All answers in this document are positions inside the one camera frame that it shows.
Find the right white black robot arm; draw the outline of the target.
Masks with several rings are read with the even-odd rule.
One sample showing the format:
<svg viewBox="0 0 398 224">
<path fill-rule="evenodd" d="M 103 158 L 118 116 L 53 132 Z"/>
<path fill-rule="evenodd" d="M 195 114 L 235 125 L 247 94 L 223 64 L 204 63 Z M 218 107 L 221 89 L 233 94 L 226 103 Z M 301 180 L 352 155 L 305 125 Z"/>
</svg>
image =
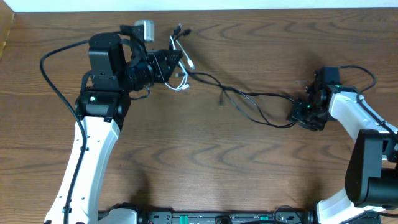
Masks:
<svg viewBox="0 0 398 224">
<path fill-rule="evenodd" d="M 311 131 L 337 121 L 354 141 L 345 186 L 304 213 L 302 223 L 379 223 L 393 218 L 397 208 L 397 127 L 382 119 L 366 102 L 363 91 L 340 82 L 340 67 L 315 71 L 306 88 L 308 98 L 297 99 L 288 120 Z"/>
</svg>

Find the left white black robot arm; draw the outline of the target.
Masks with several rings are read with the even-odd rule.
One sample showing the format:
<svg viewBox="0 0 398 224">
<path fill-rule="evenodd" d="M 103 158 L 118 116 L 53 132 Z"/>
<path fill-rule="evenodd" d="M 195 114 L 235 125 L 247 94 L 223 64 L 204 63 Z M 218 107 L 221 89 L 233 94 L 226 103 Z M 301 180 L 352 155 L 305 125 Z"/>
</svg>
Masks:
<svg viewBox="0 0 398 224">
<path fill-rule="evenodd" d="M 75 137 L 60 190 L 45 223 L 146 223 L 147 215 L 121 204 L 100 212 L 98 204 L 109 157 L 131 105 L 131 92 L 165 83 L 182 58 L 179 50 L 147 50 L 154 23 L 137 21 L 86 41 L 91 68 L 69 106 Z"/>
</svg>

